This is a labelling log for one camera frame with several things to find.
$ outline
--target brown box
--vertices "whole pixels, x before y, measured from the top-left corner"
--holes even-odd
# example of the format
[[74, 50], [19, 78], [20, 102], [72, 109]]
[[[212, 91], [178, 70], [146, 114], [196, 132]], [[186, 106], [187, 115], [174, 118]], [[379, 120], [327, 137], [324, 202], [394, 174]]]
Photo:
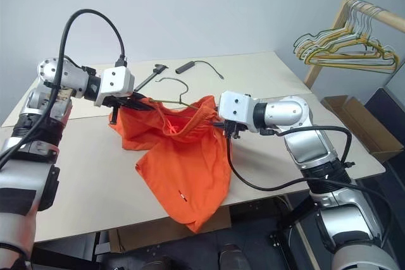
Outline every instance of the brown box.
[[[229, 207], [220, 207], [202, 226], [200, 233], [231, 227]], [[179, 240], [194, 235], [184, 224], [172, 218], [161, 218], [108, 231], [111, 252], [129, 250]]]
[[381, 163], [403, 151], [404, 146], [356, 98], [330, 96], [321, 103], [335, 113]]

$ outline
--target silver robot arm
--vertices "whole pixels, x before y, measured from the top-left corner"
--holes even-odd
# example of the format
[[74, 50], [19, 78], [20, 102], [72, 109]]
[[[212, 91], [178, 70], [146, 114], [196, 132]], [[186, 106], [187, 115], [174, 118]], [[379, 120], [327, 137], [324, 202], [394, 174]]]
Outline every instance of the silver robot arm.
[[[38, 85], [29, 93], [2, 152], [16, 145], [43, 114], [49, 101], [49, 84], [54, 80], [56, 64], [56, 58], [39, 64]], [[40, 127], [38, 136], [22, 145], [0, 169], [0, 269], [11, 268], [16, 261], [30, 259], [36, 214], [53, 204], [59, 183], [59, 168], [54, 164], [72, 109], [71, 98], [84, 97], [94, 101], [95, 106], [118, 109], [130, 102], [133, 90], [134, 76], [126, 66], [108, 68], [101, 77], [97, 77], [92, 68], [75, 66], [67, 59], [63, 61], [61, 88], [49, 119]]]
[[[242, 124], [254, 133], [266, 135], [268, 129], [281, 131], [313, 126], [306, 101], [288, 96], [277, 102], [260, 102], [248, 95], [222, 93], [218, 114]], [[238, 138], [238, 128], [231, 136]], [[330, 178], [356, 184], [349, 178], [326, 133], [311, 130], [287, 134], [285, 146], [304, 177]], [[334, 253], [333, 270], [360, 266], [362, 269], [398, 269], [391, 256], [379, 245], [380, 225], [364, 195], [318, 181], [308, 182], [310, 196], [318, 206], [316, 222], [325, 247]]]

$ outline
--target wooden clothes rack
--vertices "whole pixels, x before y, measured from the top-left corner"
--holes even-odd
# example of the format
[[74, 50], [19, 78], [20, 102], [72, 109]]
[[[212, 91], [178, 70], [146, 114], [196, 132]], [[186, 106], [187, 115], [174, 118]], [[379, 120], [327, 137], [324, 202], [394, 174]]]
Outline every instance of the wooden clothes rack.
[[[349, 8], [347, 5], [349, 1], [351, 0], [343, 0], [342, 3], [340, 4], [339, 12], [335, 17], [335, 20], [333, 21], [332, 28], [344, 27], [347, 18], [349, 16], [348, 14]], [[395, 28], [398, 31], [401, 31], [402, 33], [405, 33], [405, 19], [389, 11], [381, 11], [375, 15], [372, 15], [369, 9], [373, 6], [374, 5], [372, 5], [371, 3], [366, 3], [365, 5], [362, 5], [360, 8], [355, 9], [368, 16], [371, 16], [373, 19], [376, 19], [382, 23], [385, 23], [386, 25], [389, 25], [392, 28]], [[313, 86], [316, 77], [318, 77], [321, 70], [322, 66], [317, 64], [309, 67], [309, 71], [304, 80], [305, 85], [309, 89]]]

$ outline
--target table surface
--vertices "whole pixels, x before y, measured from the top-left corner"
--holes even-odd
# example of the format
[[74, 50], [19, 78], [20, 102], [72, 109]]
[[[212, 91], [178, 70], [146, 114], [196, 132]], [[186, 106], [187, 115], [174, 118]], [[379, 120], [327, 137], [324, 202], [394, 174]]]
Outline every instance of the table surface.
[[[286, 67], [274, 52], [200, 58], [213, 64], [225, 77], [218, 78], [209, 66], [195, 67], [176, 75], [174, 69], [191, 59], [156, 60], [129, 64], [140, 83], [153, 69], [154, 63], [166, 64], [166, 70], [156, 78], [177, 77], [190, 87], [185, 102], [196, 101], [213, 94], [218, 101], [224, 90], [250, 93], [253, 97], [270, 99], [284, 95], [305, 98], [317, 125], [343, 126], [340, 120], [326, 110], [305, 85]], [[109, 65], [93, 66], [103, 69]], [[141, 93], [155, 99], [176, 99], [182, 92], [180, 84], [169, 80], [147, 84]], [[20, 105], [10, 114], [0, 129], [0, 142], [11, 135]], [[70, 120], [59, 145], [57, 166], [59, 188], [54, 205], [37, 215], [35, 241], [106, 230], [129, 224], [142, 223], [167, 217], [167, 213], [135, 171], [135, 163], [147, 151], [128, 151], [121, 148], [121, 137], [108, 127], [108, 108], [96, 108], [89, 101], [73, 99]], [[341, 155], [345, 135], [327, 132]], [[234, 140], [234, 166], [250, 182], [262, 187], [274, 187], [302, 177], [282, 138], [261, 137], [249, 132]], [[349, 168], [353, 178], [383, 173], [384, 167], [353, 138], [347, 158], [356, 166]], [[237, 204], [307, 188], [305, 183], [292, 185], [276, 192], [260, 192], [249, 188], [234, 175], [223, 205]]]

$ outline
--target orange t-shirt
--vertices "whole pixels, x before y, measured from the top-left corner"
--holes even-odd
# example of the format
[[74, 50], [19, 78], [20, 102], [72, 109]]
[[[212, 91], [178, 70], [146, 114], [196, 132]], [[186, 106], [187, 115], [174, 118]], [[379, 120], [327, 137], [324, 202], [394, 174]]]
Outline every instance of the orange t-shirt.
[[230, 166], [213, 96], [192, 104], [193, 108], [171, 110], [162, 103], [141, 102], [155, 111], [121, 107], [116, 125], [128, 150], [150, 151], [136, 170], [175, 221], [193, 232], [221, 205], [227, 196]]

